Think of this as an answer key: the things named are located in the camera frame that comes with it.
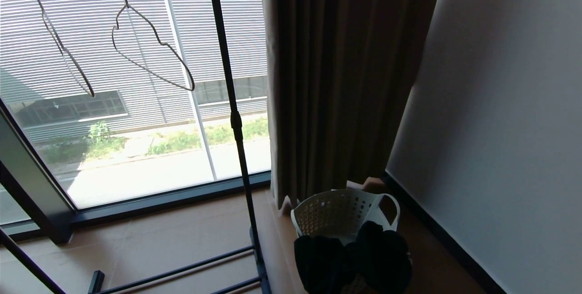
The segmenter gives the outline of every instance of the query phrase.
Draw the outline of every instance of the curtain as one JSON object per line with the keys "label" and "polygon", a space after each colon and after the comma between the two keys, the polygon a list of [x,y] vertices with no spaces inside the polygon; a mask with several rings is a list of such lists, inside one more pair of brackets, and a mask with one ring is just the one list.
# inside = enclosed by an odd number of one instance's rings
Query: curtain
{"label": "curtain", "polygon": [[436,0],[263,0],[276,203],[385,168]]}

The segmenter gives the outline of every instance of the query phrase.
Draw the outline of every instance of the wire hanger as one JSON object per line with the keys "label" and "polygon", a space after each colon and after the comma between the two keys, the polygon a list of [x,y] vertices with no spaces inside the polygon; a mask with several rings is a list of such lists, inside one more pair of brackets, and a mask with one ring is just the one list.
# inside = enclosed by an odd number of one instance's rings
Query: wire hanger
{"label": "wire hanger", "polygon": [[[52,39],[55,41],[56,47],[59,48],[60,55],[63,58],[63,61],[65,62],[65,65],[67,66],[67,69],[69,70],[69,73],[71,74],[71,76],[73,76],[73,79],[75,79],[75,81],[77,82],[77,84],[79,84],[79,86],[83,89],[83,91],[85,91],[88,95],[95,97],[95,92],[93,91],[93,87],[89,83],[89,79],[87,79],[87,76],[85,76],[83,69],[81,69],[81,66],[79,66],[79,64],[77,63],[77,60],[75,60],[75,58],[71,54],[71,52],[69,52],[69,50],[67,50],[67,48],[63,45],[63,42],[60,40],[59,34],[56,32],[56,28],[52,24],[52,21],[48,17],[48,14],[46,14],[46,11],[44,10],[44,6],[42,6],[42,2],[40,0],[37,0],[37,2],[38,2],[38,6],[40,7],[40,10],[41,10],[42,22],[44,23],[46,30],[50,33]],[[71,70],[71,67],[69,66],[69,62],[65,58],[65,54],[67,54],[67,56],[69,56],[69,59],[71,59],[71,61],[75,65],[75,68],[77,68],[77,70],[79,71],[79,74],[81,74],[81,77],[83,77],[83,81],[85,82],[85,85],[87,86],[87,88],[85,88],[85,86],[83,86],[83,84],[81,84],[81,82],[77,79],[77,77],[73,73],[73,70]]]}
{"label": "wire hanger", "polygon": [[[111,29],[111,41],[113,42],[113,47],[115,48],[115,50],[121,54],[121,56],[123,56],[123,58],[125,58],[126,60],[128,60],[129,62],[133,63],[134,65],[138,66],[139,68],[142,68],[143,70],[147,71],[148,73],[158,77],[159,79],[166,81],[166,83],[170,83],[174,86],[180,87],[181,89],[185,89],[187,91],[194,91],[194,79],[192,78],[192,74],[190,72],[190,69],[188,68],[188,66],[186,66],[186,63],[182,60],[182,58],[180,57],[180,55],[176,52],[176,50],[174,50],[174,48],[169,45],[168,43],[162,42],[160,40],[160,36],[158,35],[158,31],[156,30],[156,27],[154,27],[154,24],[152,24],[152,22],[147,19],[147,17],[145,17],[144,15],[142,15],[138,10],[136,10],[135,8],[133,8],[133,6],[131,6],[131,4],[129,4],[128,0],[124,0],[125,4],[123,6],[123,8],[121,8],[121,10],[117,13],[117,16],[115,16],[115,26],[113,26],[113,29]],[[147,23],[150,25],[151,29],[154,31],[154,35],[156,35],[156,40],[158,40],[158,44],[160,44],[161,46],[164,47],[168,47],[170,48],[170,50],[172,50],[172,53],[176,56],[176,58],[178,58],[178,60],[180,60],[180,63],[182,64],[182,66],[184,67],[184,69],[186,70],[186,74],[188,76],[189,79],[189,83],[190,83],[190,87],[185,87],[183,85],[180,85],[178,83],[175,83],[171,80],[168,80],[158,74],[156,74],[155,72],[152,72],[150,69],[138,64],[137,62],[133,61],[131,58],[129,58],[128,56],[126,56],[125,54],[123,54],[115,45],[115,37],[114,37],[114,32],[116,30],[119,30],[119,16],[121,15],[121,13],[125,10],[125,9],[129,9],[132,10],[133,12],[137,13],[138,16],[140,16],[143,20],[147,21]]]}

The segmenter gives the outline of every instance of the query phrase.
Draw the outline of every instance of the black clothes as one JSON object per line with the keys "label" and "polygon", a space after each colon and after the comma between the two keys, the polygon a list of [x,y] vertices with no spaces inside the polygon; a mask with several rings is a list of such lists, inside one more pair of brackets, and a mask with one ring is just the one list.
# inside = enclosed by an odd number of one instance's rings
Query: black clothes
{"label": "black clothes", "polygon": [[381,294],[401,294],[412,276],[406,241],[372,221],[364,223],[356,241],[345,247],[337,238],[297,238],[295,263],[309,294],[337,294],[356,273]]}

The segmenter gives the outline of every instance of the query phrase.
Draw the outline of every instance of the tiled floor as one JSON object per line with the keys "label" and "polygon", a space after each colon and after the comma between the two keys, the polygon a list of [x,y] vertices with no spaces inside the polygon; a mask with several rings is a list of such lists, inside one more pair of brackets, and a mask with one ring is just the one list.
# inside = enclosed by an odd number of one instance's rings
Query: tiled floor
{"label": "tiled floor", "polygon": [[[255,191],[253,197],[272,292],[305,293],[295,268],[296,235],[291,219],[279,216],[268,190]],[[249,227],[245,199],[236,195],[84,229],[65,246],[55,246],[45,239],[20,245],[68,294],[84,294],[96,269],[105,273],[104,288],[119,286],[250,245]],[[406,209],[400,230],[414,258],[414,277],[407,293],[483,293]],[[254,257],[244,254],[228,263],[134,292],[208,294],[255,276]],[[242,292],[259,294],[260,289],[254,286]],[[8,251],[0,249],[0,293],[48,291]]]}

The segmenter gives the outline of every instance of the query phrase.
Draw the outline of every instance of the laundry basket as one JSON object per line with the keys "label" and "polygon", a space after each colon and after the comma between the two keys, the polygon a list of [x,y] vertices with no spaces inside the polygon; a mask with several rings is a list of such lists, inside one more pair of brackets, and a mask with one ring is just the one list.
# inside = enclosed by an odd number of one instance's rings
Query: laundry basket
{"label": "laundry basket", "polygon": [[[390,223],[380,209],[380,202],[389,197],[396,206],[396,216]],[[356,240],[360,227],[366,221],[374,221],[384,230],[398,227],[400,206],[390,194],[372,194],[355,189],[331,190],[313,195],[291,211],[291,220],[297,236],[326,236],[339,238],[346,245]],[[342,294],[357,294],[366,287],[360,275],[343,286]]]}

